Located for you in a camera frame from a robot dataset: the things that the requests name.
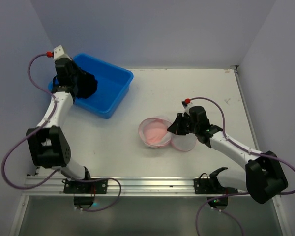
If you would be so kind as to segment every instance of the wall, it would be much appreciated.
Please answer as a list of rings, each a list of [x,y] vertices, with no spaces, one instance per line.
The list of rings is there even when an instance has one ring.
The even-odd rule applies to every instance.
[[[52,49],[51,43],[29,1],[0,0],[0,165],[4,154],[35,127],[47,108],[49,97],[37,91],[27,78],[30,59]],[[52,60],[40,59],[33,77],[47,85],[52,78]],[[27,144],[11,155],[8,177],[24,184],[32,167]],[[21,192],[10,188],[0,174],[0,236],[8,235]]]
[[[125,67],[238,65],[275,0],[31,0],[53,46]]]
[[[277,0],[239,67],[262,150],[295,166],[295,0]],[[290,186],[295,175],[288,171]],[[295,194],[282,197],[295,235]]]

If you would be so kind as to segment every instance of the blue container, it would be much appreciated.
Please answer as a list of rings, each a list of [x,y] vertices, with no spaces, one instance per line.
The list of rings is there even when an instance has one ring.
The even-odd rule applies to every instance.
[[[98,80],[96,93],[87,99],[76,99],[75,104],[99,117],[109,119],[129,91],[132,72],[84,53],[76,55],[73,60]],[[51,91],[52,87],[51,81],[48,89]]]

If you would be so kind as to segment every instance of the table surface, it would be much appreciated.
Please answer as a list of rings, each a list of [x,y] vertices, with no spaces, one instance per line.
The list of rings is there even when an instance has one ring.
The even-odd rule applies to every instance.
[[[98,177],[198,177],[225,166],[241,167],[225,155],[197,142],[190,152],[168,146],[146,147],[138,126],[146,118],[165,115],[172,121],[183,111],[181,101],[203,96],[216,101],[225,112],[226,131],[254,148],[253,137],[233,70],[223,69],[133,69],[130,90],[110,119],[102,119],[77,106],[69,111],[63,126],[72,158]],[[221,126],[219,110],[204,106],[212,124]],[[40,176],[50,169],[41,168]]]

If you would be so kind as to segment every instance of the white tabletop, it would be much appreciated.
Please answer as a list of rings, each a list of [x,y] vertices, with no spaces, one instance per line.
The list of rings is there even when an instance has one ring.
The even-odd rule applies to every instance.
[[[203,96],[216,101],[226,116],[226,131],[254,148],[252,134],[233,70],[133,69],[130,90],[113,116],[106,120],[73,106],[63,126],[72,158],[92,176],[102,177],[197,177],[225,166],[240,166],[223,154],[197,142],[190,152],[172,147],[150,149],[138,135],[146,118],[165,115],[172,121],[183,111],[181,101]],[[212,124],[221,126],[218,109],[204,106]],[[39,175],[51,170],[41,168]]]

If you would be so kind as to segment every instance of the gray floor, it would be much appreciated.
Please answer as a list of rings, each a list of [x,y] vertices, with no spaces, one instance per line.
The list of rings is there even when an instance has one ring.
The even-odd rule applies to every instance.
[[[123,197],[97,213],[74,211],[72,197],[34,197],[20,236],[195,236],[195,215],[203,197]],[[111,197],[98,199],[103,207]],[[281,236],[271,201],[233,197],[226,210],[243,225],[246,236]],[[201,236],[240,236],[236,222],[205,207],[199,217]]]

